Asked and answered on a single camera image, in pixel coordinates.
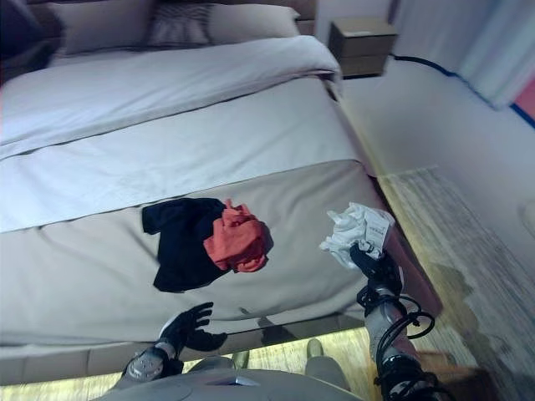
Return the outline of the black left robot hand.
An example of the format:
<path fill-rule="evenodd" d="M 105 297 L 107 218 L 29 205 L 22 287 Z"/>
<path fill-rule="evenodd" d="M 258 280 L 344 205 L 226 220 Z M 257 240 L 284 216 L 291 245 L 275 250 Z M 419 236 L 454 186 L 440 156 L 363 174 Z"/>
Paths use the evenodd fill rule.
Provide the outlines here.
<path fill-rule="evenodd" d="M 213 302 L 205 302 L 178 314 L 164 325 L 156 343 L 172 347 L 173 358 L 177 358 L 184 348 L 201 352 L 217 350 L 227 340 L 227 334 L 204 330 L 210 322 L 213 306 Z"/>

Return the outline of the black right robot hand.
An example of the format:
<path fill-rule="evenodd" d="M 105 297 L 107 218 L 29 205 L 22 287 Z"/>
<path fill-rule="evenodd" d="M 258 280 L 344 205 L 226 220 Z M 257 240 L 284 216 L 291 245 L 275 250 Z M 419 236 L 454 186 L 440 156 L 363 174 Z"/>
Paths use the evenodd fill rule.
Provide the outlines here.
<path fill-rule="evenodd" d="M 403 273 L 399 264 L 387 252 L 367 241 L 357 241 L 349 249 L 353 263 L 373 283 L 399 296 L 403 288 Z"/>

